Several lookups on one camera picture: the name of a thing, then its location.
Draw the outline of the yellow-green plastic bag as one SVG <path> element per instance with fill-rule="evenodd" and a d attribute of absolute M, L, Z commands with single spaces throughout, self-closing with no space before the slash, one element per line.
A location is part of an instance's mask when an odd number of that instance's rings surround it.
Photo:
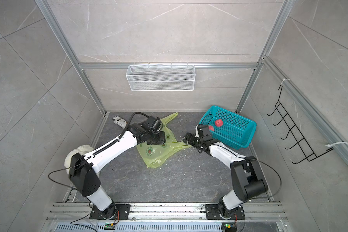
<path fill-rule="evenodd" d="M 169 122 L 178 116 L 175 112 L 161 119 L 163 123 L 162 131 L 165 132 L 165 143 L 162 145 L 148 145 L 142 143 L 136 146 L 138 153 L 142 157 L 147 168 L 159 168 L 167 159 L 177 152 L 190 148 L 190 145 L 176 140 L 174 133 L 167 127 Z"/>

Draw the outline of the red peach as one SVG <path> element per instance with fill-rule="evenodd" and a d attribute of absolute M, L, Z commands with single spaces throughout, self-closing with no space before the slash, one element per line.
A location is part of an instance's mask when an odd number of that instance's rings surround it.
<path fill-rule="evenodd" d="M 217 119 L 217 120 L 215 120 L 215 126 L 216 127 L 222 127 L 223 126 L 223 124 L 224 124 L 224 122 L 223 122 L 223 120 L 221 120 L 221 119 Z"/>

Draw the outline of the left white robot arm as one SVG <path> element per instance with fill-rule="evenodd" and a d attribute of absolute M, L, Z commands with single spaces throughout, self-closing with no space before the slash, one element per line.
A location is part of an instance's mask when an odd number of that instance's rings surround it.
<path fill-rule="evenodd" d="M 95 213 L 104 219 L 118 216 L 116 205 L 102 187 L 97 173 L 119 155 L 139 144 L 163 145 L 166 137 L 162 127 L 159 117 L 134 112 L 118 137 L 84 155 L 77 152 L 69 156 L 70 162 L 66 166 L 69 180 L 93 204 Z"/>

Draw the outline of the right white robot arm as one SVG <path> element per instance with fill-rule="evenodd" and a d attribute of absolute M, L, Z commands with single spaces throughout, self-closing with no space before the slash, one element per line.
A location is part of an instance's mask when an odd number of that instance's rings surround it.
<path fill-rule="evenodd" d="M 217 158 L 230 169 L 232 190 L 218 203 L 220 217 L 231 218 L 241 204 L 268 191 L 265 176 L 254 156 L 240 155 L 211 135 L 198 137 L 187 133 L 183 142 L 196 148 L 199 153 L 205 152 Z"/>

